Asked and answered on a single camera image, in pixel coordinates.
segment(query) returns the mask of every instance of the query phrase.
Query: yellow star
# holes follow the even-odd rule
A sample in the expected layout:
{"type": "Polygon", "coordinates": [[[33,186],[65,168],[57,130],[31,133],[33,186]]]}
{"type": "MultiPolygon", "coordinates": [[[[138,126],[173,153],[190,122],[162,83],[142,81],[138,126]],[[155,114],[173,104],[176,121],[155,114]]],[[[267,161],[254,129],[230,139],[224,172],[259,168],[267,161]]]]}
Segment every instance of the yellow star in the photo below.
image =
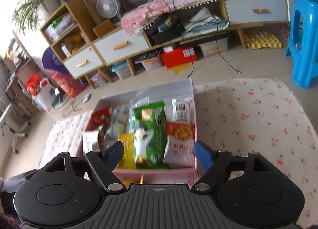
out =
{"type": "Polygon", "coordinates": [[[167,70],[173,70],[175,72],[175,75],[178,75],[183,68],[191,68],[191,66],[188,64],[182,64],[179,66],[168,68],[167,70]]]}

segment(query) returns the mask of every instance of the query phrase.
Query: blue plastic stool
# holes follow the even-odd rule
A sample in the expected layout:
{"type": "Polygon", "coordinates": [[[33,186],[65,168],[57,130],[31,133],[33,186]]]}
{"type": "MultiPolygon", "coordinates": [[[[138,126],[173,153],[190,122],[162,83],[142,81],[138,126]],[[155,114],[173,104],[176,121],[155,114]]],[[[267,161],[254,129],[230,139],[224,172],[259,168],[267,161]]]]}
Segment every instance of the blue plastic stool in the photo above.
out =
{"type": "Polygon", "coordinates": [[[292,55],[293,82],[302,88],[309,88],[314,77],[318,77],[318,63],[315,59],[318,47],[318,0],[295,0],[292,26],[286,56],[292,55]],[[299,35],[300,16],[304,21],[303,36],[299,35]],[[298,50],[296,43],[301,42],[298,50]]]}

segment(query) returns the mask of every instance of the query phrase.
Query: potted plant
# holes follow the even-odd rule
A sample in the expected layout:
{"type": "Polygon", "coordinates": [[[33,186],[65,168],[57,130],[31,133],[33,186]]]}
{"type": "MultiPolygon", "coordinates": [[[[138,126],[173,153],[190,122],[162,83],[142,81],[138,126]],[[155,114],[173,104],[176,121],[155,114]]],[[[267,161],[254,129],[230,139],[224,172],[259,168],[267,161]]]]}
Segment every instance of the potted plant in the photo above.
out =
{"type": "Polygon", "coordinates": [[[52,14],[61,5],[60,0],[21,0],[13,11],[12,21],[19,32],[36,31],[45,14],[52,14]]]}

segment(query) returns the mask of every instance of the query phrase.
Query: round black pad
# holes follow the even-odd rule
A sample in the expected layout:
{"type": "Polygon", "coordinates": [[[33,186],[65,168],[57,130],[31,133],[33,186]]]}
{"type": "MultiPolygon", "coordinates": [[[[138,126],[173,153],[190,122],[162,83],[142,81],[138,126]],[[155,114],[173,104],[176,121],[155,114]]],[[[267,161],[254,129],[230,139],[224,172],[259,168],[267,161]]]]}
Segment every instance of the round black pad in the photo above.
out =
{"type": "Polygon", "coordinates": [[[41,227],[76,224],[90,216],[101,201],[92,182],[67,171],[39,170],[14,196],[22,221],[41,227]]]}
{"type": "Polygon", "coordinates": [[[73,195],[74,191],[69,186],[53,184],[40,189],[37,193],[37,198],[46,205],[61,205],[68,202],[73,195]]]}
{"type": "Polygon", "coordinates": [[[266,184],[249,186],[245,189],[244,195],[250,202],[258,205],[272,205],[281,198],[279,189],[266,184]]]}
{"type": "Polygon", "coordinates": [[[304,206],[301,190],[282,173],[280,177],[271,175],[267,171],[250,176],[244,173],[224,183],[216,198],[225,215],[253,228],[278,228],[295,222],[304,206]]]}

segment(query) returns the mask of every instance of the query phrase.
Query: white chair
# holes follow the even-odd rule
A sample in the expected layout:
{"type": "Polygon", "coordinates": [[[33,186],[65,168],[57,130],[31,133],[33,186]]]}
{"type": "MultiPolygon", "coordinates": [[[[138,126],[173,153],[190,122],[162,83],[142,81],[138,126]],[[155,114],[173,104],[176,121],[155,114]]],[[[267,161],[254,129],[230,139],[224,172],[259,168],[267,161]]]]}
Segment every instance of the white chair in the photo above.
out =
{"type": "Polygon", "coordinates": [[[27,138],[28,134],[27,133],[23,133],[22,131],[27,127],[27,126],[31,126],[31,122],[25,122],[17,131],[15,131],[14,129],[12,129],[9,125],[7,125],[5,123],[5,121],[7,120],[7,118],[10,116],[11,112],[13,111],[13,104],[10,103],[7,108],[4,110],[3,114],[0,117],[0,128],[3,129],[3,126],[6,125],[9,130],[13,133],[13,140],[11,143],[11,147],[13,152],[15,152],[16,154],[19,153],[19,151],[16,149],[17,147],[17,143],[18,143],[18,138],[27,138]]]}

